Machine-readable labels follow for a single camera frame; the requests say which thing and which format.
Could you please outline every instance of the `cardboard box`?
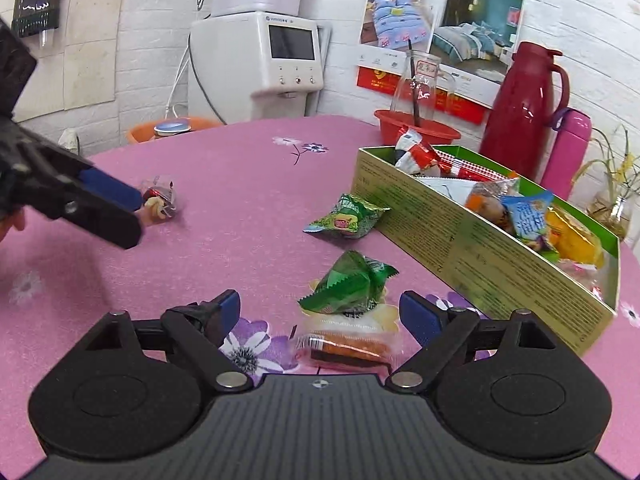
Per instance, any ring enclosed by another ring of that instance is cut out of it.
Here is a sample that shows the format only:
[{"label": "cardboard box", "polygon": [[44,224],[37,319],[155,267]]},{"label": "cardboard box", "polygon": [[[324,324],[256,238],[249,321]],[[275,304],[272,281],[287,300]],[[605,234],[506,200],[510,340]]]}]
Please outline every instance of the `cardboard box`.
[{"label": "cardboard box", "polygon": [[[509,170],[461,146],[436,146],[507,175]],[[588,227],[608,258],[604,301],[556,266],[475,213],[431,190],[393,165],[393,147],[361,148],[351,192],[387,206],[377,229],[487,316],[508,319],[528,308],[582,354],[615,316],[620,288],[618,238],[556,197],[554,203]],[[520,192],[542,191],[521,179]]]}]

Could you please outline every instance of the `hand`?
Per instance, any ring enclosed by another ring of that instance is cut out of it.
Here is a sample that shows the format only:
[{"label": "hand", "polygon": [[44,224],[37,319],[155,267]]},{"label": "hand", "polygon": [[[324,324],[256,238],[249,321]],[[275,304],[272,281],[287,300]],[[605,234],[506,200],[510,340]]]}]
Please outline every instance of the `hand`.
[{"label": "hand", "polygon": [[25,220],[24,211],[20,209],[17,213],[5,218],[0,222],[0,242],[13,227],[17,231],[24,231]]}]

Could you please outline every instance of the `blue lid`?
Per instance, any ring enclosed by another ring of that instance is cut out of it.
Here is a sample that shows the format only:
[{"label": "blue lid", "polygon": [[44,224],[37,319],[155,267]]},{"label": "blue lid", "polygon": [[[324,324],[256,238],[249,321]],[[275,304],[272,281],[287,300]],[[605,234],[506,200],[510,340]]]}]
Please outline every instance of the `blue lid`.
[{"label": "blue lid", "polygon": [[172,136],[175,134],[183,134],[191,130],[188,119],[172,119],[163,123],[156,124],[154,130],[159,136]]}]

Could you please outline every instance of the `box with snacks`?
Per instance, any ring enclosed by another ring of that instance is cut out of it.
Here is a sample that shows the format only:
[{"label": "box with snacks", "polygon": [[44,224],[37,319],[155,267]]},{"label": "box with snacks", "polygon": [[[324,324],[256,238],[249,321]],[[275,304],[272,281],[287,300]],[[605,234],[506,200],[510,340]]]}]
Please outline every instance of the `box with snacks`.
[{"label": "box with snacks", "polygon": [[[395,146],[361,148],[351,192],[390,208],[376,228],[487,316],[508,319],[514,308],[528,308],[582,354],[616,313],[617,237],[525,178],[514,194],[524,198],[496,197],[492,187],[508,193],[508,168],[461,146],[433,148],[465,171],[485,168],[504,181],[481,186],[474,212],[397,168],[404,153]],[[553,257],[536,252],[547,243]]]}]

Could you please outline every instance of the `green snack package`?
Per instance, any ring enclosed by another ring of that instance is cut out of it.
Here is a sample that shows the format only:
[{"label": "green snack package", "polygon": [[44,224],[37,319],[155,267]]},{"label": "green snack package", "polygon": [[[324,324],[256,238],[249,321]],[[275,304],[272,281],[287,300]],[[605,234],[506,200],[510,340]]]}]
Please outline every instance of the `green snack package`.
[{"label": "green snack package", "polygon": [[344,194],[332,211],[303,229],[305,233],[339,232],[348,238],[362,238],[373,229],[388,207],[378,207],[357,196]]},{"label": "green snack package", "polygon": [[500,202],[507,208],[516,231],[516,238],[550,262],[557,262],[560,254],[549,243],[546,212],[554,194],[544,191],[535,196],[503,196]]},{"label": "green snack package", "polygon": [[387,278],[398,273],[392,266],[346,251],[320,280],[310,296],[298,300],[305,310],[320,314],[366,312],[378,303]]}]

